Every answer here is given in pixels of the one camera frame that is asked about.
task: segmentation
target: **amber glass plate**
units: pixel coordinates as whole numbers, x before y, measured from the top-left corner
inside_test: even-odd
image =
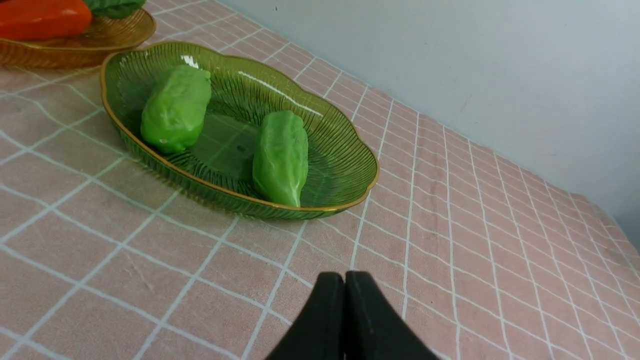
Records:
[[[140,135],[142,109],[156,79],[178,64],[211,72],[204,130],[189,150],[171,156]],[[380,172],[373,152],[343,112],[263,63],[185,42],[163,42],[107,57],[100,70],[102,102],[129,150],[191,195],[236,213],[310,219],[362,202]],[[291,110],[305,123],[309,172],[300,208],[264,200],[252,179],[257,130],[272,111]]]
[[[39,69],[94,67],[109,54],[137,48],[155,32],[156,21],[145,10],[123,20],[99,17],[74,38],[34,42],[0,39],[0,65]]]

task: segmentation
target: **plastic vegetable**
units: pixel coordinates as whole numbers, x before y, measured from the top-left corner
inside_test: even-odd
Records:
[[[83,0],[0,1],[0,38],[14,41],[74,37],[91,24]]]
[[[142,8],[146,0],[84,0],[95,17],[124,19]]]
[[[271,202],[300,207],[307,182],[308,138],[302,119],[291,111],[264,117],[253,156],[253,182]]]
[[[192,147],[211,100],[211,73],[178,65],[165,73],[142,111],[142,139],[165,154]]]

